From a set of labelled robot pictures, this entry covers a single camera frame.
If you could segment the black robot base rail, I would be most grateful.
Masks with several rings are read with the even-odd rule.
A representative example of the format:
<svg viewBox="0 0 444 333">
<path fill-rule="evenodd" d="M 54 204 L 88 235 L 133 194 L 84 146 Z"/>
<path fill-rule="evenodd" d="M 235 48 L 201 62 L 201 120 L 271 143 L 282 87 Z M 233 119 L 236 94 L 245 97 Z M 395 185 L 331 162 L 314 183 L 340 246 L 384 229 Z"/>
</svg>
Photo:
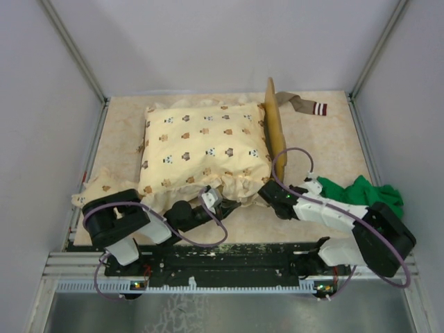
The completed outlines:
<svg viewBox="0 0 444 333">
<path fill-rule="evenodd" d="M 134 300 L 148 294 L 302 294 L 329 298 L 345 281 L 378 280 L 366 267 L 332 268 L 313 243 L 225 244 L 218 248 L 142 246 L 140 258 L 122 266 L 93 248 L 51 253 L 44 280 L 60 293 L 94 293 Z"/>
</svg>

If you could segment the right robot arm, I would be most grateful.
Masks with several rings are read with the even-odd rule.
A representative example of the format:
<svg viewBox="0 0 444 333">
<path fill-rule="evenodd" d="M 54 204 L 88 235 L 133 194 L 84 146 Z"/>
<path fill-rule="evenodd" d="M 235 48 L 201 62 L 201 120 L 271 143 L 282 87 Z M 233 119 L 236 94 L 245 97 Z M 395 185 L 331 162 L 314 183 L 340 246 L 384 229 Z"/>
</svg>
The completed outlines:
<svg viewBox="0 0 444 333">
<path fill-rule="evenodd" d="M 280 219 L 314 222 L 348 235 L 345 239 L 330 238 L 320 245 L 309 258 L 315 273 L 323 275 L 334 266 L 347 264 L 367 266 L 382 277 L 393 277 L 401 267 L 393 251 L 405 259 L 416 245 L 416 238 L 406 225 L 385 203 L 340 203 L 321 196 L 322 189 L 313 178 L 289 189 L 269 180 L 259 195 Z"/>
</svg>

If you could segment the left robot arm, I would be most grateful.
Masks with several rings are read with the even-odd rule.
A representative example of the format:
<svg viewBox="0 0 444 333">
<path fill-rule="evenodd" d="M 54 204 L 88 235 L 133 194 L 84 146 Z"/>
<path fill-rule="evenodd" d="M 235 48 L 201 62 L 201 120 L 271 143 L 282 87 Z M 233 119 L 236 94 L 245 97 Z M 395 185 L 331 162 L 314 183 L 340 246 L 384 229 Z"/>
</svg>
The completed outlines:
<svg viewBox="0 0 444 333">
<path fill-rule="evenodd" d="M 144 258 L 133 238 L 134 233 L 148 237 L 156 245 L 167 246 L 184 239 L 183 232 L 214 221 L 224 236 L 213 245 L 222 244 L 228 238 L 221 221 L 241 204 L 223 198 L 217 189 L 209 186 L 200 191 L 198 199 L 199 206 L 192 207 L 187 201 L 179 200 L 161 215 L 143 204 L 134 189 L 128 189 L 84 205 L 83 227 L 93 246 L 105 249 L 122 270 L 136 275 L 143 270 Z"/>
</svg>

